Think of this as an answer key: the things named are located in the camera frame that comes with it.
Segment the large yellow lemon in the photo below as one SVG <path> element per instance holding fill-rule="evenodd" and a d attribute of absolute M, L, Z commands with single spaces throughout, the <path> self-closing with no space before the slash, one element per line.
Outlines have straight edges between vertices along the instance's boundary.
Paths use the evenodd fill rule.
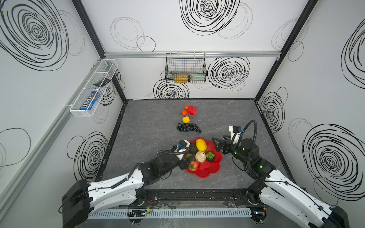
<path fill-rule="evenodd" d="M 197 139 L 195 145 L 200 152 L 205 152 L 207 150 L 206 141 L 203 139 Z"/>

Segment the green lime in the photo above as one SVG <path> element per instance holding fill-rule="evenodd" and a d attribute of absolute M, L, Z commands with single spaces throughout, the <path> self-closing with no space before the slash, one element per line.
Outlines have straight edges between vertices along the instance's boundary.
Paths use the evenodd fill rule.
<path fill-rule="evenodd" d="M 186 159 L 186 160 L 188 160 L 190 157 L 192 157 L 192 154 L 187 154 L 187 155 L 185 156 L 185 159 Z"/>

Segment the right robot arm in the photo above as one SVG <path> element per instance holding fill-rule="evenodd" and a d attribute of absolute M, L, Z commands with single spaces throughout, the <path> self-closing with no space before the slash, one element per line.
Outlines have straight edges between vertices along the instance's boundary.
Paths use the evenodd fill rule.
<path fill-rule="evenodd" d="M 288 179 L 273 164 L 259 155 L 252 139 L 233 144 L 231 139 L 213 138 L 217 151 L 231 154 L 243 163 L 244 171 L 254 179 L 246 197 L 253 205 L 265 204 L 279 211 L 302 228 L 348 228 L 348 214 L 339 206 L 330 206 Z"/>

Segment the dark wrinkled avocado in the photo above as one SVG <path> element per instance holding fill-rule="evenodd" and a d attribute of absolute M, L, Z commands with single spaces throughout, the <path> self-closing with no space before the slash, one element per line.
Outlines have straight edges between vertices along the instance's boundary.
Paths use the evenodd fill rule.
<path fill-rule="evenodd" d="M 194 142 L 191 142 L 189 145 L 189 153 L 190 154 L 196 154 L 198 152 L 198 148 Z"/>

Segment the beige potato shaped fruit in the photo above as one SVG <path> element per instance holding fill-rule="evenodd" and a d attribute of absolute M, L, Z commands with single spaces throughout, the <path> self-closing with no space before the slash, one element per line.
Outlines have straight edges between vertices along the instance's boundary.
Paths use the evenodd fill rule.
<path fill-rule="evenodd" d="M 199 163 L 203 163 L 206 160 L 206 153 L 205 152 L 197 152 L 195 154 L 195 160 Z"/>

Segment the red strawberry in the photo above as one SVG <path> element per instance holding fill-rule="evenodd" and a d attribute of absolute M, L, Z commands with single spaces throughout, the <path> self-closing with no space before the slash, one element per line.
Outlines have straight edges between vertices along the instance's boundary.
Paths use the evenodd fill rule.
<path fill-rule="evenodd" d="M 198 170 L 199 166 L 200 166 L 200 163 L 199 163 L 198 161 L 192 161 L 192 162 L 190 163 L 190 165 L 189 165 L 189 170 L 190 170 L 191 172 L 195 172 L 195 171 L 197 171 L 197 170 Z"/>

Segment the dark purple plum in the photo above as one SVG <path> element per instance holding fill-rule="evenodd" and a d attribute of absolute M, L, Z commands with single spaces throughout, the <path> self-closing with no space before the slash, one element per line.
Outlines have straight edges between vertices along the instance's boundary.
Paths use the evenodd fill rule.
<path fill-rule="evenodd" d="M 213 152 L 206 153 L 206 161 L 214 162 L 215 161 L 215 154 Z"/>

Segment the red flower shaped bowl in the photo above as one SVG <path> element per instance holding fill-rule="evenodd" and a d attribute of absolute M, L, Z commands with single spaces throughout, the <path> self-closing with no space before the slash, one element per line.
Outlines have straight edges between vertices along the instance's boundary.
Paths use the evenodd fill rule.
<path fill-rule="evenodd" d="M 212 162 L 205 161 L 198 165 L 196 171 L 191 171 L 189 168 L 186 169 L 186 172 L 189 174 L 194 174 L 201 179 L 208 178 L 211 174 L 216 174 L 221 169 L 221 162 L 223 160 L 223 154 L 221 152 L 216 151 L 216 148 L 212 141 L 207 141 L 204 138 L 196 138 L 193 141 L 189 141 L 190 144 L 195 143 L 198 139 L 202 139 L 207 144 L 206 152 L 212 152 L 215 155 L 215 159 Z"/>

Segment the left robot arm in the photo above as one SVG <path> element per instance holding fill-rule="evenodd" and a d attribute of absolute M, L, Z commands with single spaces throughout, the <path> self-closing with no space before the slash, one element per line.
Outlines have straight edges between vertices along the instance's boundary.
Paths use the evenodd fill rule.
<path fill-rule="evenodd" d="M 98 182 L 78 180 L 61 198 L 62 226 L 74 228 L 99 211 L 135 203 L 142 198 L 145 186 L 161 180 L 176 167 L 188 169 L 192 160 L 182 153 L 159 153 L 150 161 L 137 163 L 127 174 Z"/>

